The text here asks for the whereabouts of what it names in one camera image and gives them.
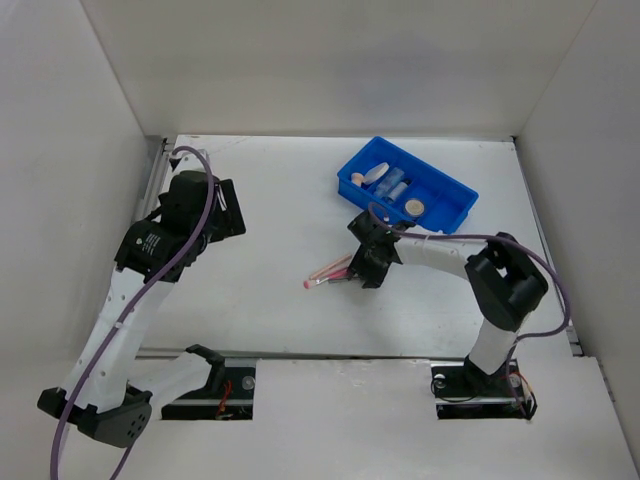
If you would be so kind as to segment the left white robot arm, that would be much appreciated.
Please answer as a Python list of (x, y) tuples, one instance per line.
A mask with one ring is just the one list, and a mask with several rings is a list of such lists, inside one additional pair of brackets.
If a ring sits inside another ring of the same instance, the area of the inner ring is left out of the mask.
[[(210, 185), (216, 194), (209, 216), (194, 237)], [(126, 232), (102, 311), (71, 373), (58, 387), (45, 389), (37, 402), (87, 437), (116, 448), (129, 448), (152, 416), (179, 397), (217, 394), (225, 380), (224, 358), (192, 345), (162, 368), (132, 378), (146, 331), (180, 279), (207, 246), (243, 235), (246, 227), (230, 179), (208, 181), (205, 172), (184, 170), (171, 179), (160, 205)]]

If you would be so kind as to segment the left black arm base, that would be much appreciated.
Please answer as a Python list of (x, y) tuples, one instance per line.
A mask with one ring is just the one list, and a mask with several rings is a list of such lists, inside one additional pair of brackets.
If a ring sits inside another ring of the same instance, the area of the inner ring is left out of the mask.
[(195, 344), (186, 349), (209, 364), (204, 385), (185, 393), (161, 410), (165, 421), (248, 421), (253, 419), (255, 358), (224, 357)]

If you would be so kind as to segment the pink brush black bristles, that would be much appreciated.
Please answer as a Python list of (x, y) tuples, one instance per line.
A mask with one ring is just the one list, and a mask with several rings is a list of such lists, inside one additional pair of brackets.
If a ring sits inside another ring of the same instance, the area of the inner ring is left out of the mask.
[(316, 282), (322, 283), (325, 281), (328, 281), (329, 279), (332, 278), (342, 278), (342, 277), (350, 277), (350, 273), (349, 273), (349, 268), (345, 267), (339, 270), (335, 270), (331, 273), (328, 273), (327, 275), (324, 275), (318, 279), (316, 279)]

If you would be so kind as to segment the pink applicator brush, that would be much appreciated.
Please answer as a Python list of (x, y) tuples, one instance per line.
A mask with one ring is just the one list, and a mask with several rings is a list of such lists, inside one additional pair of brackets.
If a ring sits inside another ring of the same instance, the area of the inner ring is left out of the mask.
[(348, 278), (349, 278), (348, 269), (345, 268), (345, 269), (337, 270), (333, 273), (330, 273), (322, 278), (305, 280), (303, 282), (303, 287), (309, 290), (325, 283), (338, 282)]

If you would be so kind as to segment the round powder compact jar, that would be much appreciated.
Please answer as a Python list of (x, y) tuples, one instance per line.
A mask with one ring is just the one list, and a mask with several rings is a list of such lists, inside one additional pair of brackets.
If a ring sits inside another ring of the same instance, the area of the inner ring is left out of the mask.
[(404, 211), (412, 218), (419, 218), (425, 213), (426, 206), (421, 200), (411, 198), (405, 202)]

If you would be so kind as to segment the round white powder puff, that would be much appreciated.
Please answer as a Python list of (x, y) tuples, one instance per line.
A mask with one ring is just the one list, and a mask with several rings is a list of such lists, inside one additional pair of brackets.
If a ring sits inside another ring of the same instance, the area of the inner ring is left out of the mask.
[(380, 180), (389, 170), (389, 164), (382, 162), (369, 169), (363, 176), (362, 184), (371, 185)]

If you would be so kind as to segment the clear plastic bottle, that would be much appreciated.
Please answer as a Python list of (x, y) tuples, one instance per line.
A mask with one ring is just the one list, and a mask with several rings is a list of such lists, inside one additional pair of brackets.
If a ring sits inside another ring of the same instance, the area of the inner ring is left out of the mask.
[(403, 179), (404, 171), (394, 167), (380, 180), (373, 195), (378, 198), (385, 197)]

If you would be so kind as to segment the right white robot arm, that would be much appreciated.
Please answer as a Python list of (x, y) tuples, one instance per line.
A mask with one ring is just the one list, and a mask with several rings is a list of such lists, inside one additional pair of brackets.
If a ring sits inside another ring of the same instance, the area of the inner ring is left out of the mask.
[(548, 291), (548, 283), (512, 236), (501, 232), (479, 252), (463, 255), (448, 240), (410, 233), (412, 223), (388, 227), (369, 212), (347, 229), (359, 242), (348, 276), (364, 289), (379, 288), (392, 264), (425, 266), (467, 281), (483, 322), (463, 364), (465, 386), (477, 394), (495, 387), (522, 324)]

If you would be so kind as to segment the clear vial black cap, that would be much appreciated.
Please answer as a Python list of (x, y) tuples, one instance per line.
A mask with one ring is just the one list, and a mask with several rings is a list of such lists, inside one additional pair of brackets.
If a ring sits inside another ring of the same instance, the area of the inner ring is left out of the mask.
[(388, 204), (393, 204), (397, 201), (400, 195), (410, 186), (410, 179), (403, 179), (397, 185), (395, 185), (384, 197), (384, 200)]

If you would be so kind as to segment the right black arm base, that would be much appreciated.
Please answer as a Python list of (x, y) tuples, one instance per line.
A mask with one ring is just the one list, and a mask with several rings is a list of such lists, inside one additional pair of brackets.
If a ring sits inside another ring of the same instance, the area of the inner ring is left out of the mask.
[(461, 362), (431, 367), (431, 393), (439, 420), (517, 419), (530, 421), (538, 401), (516, 360), (508, 369), (473, 379)]

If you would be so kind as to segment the light pink stick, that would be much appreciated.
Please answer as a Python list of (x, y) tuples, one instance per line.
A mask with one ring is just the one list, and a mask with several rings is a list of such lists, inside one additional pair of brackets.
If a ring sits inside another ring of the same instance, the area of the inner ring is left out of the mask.
[(308, 277), (308, 279), (309, 280), (317, 280), (317, 279), (320, 279), (320, 278), (324, 278), (326, 275), (329, 275), (329, 274), (333, 273), (334, 271), (339, 270), (339, 269), (344, 268), (345, 266), (347, 266), (350, 263), (351, 259), (352, 259), (352, 255), (351, 254), (343, 255), (340, 258), (338, 258), (336, 260), (333, 260), (329, 264), (321, 267), (316, 272), (312, 273)]

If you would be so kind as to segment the beige makeup sponge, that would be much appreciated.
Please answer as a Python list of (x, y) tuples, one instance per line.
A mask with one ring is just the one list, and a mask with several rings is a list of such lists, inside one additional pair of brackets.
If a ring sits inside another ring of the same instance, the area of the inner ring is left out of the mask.
[(353, 172), (351, 174), (351, 182), (357, 187), (362, 187), (367, 183), (367, 177), (360, 172)]

